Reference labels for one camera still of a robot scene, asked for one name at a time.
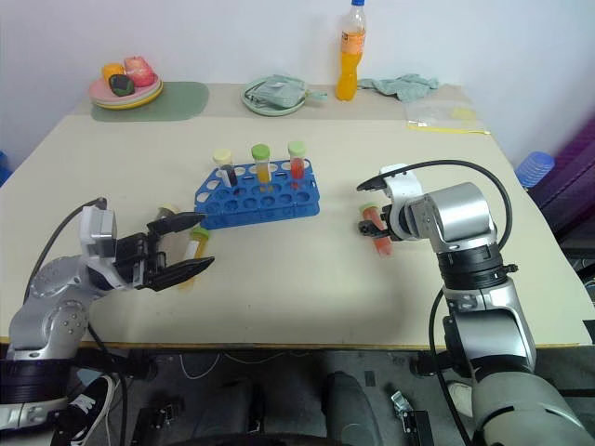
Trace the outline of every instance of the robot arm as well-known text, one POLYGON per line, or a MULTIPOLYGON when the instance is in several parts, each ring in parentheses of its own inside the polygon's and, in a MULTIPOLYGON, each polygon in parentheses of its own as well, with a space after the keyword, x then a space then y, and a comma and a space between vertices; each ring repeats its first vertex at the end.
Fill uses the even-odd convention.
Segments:
POLYGON ((190 228, 203 217, 176 214, 149 223, 146 234, 116 240, 113 211, 83 208, 83 253, 43 266, 10 323, 7 357, 0 361, 0 430, 43 424, 66 406, 69 369, 95 300, 114 289, 160 291, 208 268, 213 257, 167 267, 158 250, 162 235, 190 228))
MULTIPOLYGON (((366 183, 358 190, 369 189, 366 183)), ((449 310, 446 347, 455 370, 472 379, 476 438, 486 445, 595 445, 555 388, 533 374, 535 343, 508 277, 517 268, 503 264, 480 190, 463 183, 424 194, 411 171, 386 177, 382 186, 392 201, 382 214, 388 228, 366 220, 359 230, 394 241, 430 240, 449 310)))

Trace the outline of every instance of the red liquid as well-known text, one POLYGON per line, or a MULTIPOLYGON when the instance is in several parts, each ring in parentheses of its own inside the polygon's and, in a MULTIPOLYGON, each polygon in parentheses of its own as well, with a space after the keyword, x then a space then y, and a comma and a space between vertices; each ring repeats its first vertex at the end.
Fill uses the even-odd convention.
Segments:
POLYGON ((304 160, 301 158, 294 158, 291 160, 291 178, 304 178, 304 160))
MULTIPOLYGON (((375 207, 368 207, 364 209, 362 215, 366 220, 372 220, 379 230, 385 229, 384 223, 378 214, 378 210, 375 207)), ((380 256, 390 256, 392 253, 392 243, 389 237, 383 237, 381 239, 374 239, 374 245, 380 256)))

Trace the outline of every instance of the plastic bag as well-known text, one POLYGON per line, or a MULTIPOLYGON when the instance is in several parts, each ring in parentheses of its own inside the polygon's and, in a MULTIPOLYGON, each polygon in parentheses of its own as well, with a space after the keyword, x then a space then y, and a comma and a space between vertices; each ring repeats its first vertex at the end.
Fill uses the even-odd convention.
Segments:
POLYGON ((405 104, 407 128, 444 133, 483 133, 490 131, 478 119, 470 102, 424 98, 405 104))

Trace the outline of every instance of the yellow test tube cap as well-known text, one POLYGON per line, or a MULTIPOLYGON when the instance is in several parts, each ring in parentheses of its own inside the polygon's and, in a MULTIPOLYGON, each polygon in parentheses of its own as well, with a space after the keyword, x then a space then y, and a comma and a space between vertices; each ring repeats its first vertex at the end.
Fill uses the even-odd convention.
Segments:
POLYGON ((159 205, 159 209, 166 209, 172 214, 179 214, 179 207, 172 203, 163 203, 159 205))
POLYGON ((213 152, 213 161, 219 165, 231 164, 231 151, 229 149, 217 149, 213 152))

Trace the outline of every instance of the yellow liquid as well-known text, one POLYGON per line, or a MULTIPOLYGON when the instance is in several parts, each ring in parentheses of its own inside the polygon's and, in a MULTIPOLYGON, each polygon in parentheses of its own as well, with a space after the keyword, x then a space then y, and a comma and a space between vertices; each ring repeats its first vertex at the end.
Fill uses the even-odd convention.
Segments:
POLYGON ((362 60, 362 53, 341 53, 341 77, 337 83, 337 99, 352 100, 357 90, 357 65, 362 60))
POLYGON ((269 172, 269 163, 257 163, 258 182, 267 184, 271 182, 271 173, 269 172))
MULTIPOLYGON (((205 251, 206 241, 208 240, 204 235, 191 235, 190 238, 191 242, 198 242, 198 248, 194 252, 194 257, 192 258, 201 258, 203 256, 203 252, 205 251)), ((194 285, 194 280, 196 276, 190 277, 186 282, 182 282, 178 284, 179 290, 189 290, 194 285)))

